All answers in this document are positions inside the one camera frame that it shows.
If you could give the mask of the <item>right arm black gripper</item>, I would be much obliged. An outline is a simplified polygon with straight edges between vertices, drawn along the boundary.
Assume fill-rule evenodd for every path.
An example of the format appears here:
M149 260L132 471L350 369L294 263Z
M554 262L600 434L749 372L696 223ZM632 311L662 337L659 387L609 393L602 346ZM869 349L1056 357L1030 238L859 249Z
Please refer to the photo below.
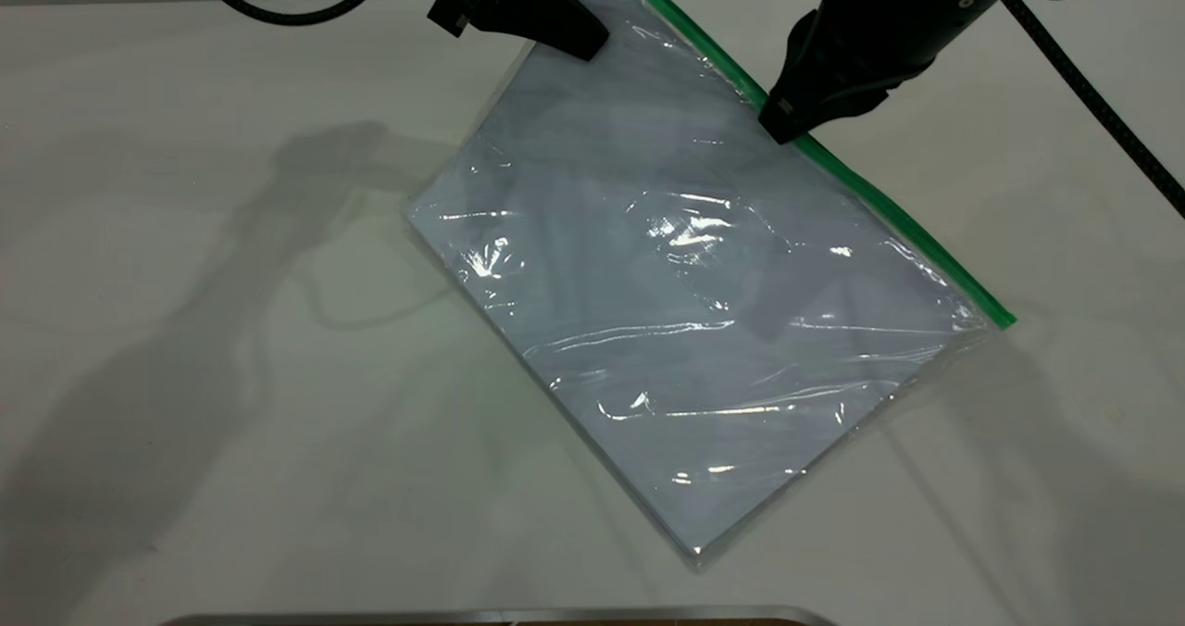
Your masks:
M822 0L792 27L760 111L775 142L872 111L998 0Z

